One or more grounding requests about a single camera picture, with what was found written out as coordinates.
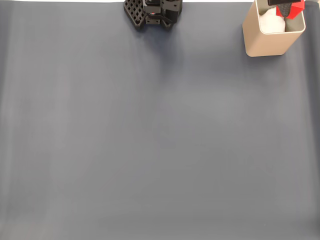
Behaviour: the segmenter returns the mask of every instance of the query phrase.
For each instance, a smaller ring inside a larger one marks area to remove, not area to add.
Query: beige container
[[[250,57],[284,54],[306,29],[303,12],[294,19],[285,19],[285,32],[264,33],[260,28],[259,15],[269,6],[267,0],[254,0],[242,24],[245,51]]]

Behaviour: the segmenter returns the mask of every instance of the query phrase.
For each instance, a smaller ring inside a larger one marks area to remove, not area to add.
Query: red object
[[[298,14],[303,11],[305,9],[305,1],[301,0],[299,2],[294,2],[291,5],[291,11],[289,16],[287,17],[287,19],[294,19],[296,16],[298,16]],[[276,6],[276,13],[277,16],[282,17],[282,14],[278,8],[278,6]]]

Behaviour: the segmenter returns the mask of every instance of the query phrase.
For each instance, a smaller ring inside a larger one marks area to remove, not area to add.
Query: gray surface
[[[0,239],[319,239],[319,10],[250,58],[249,7],[0,2]]]

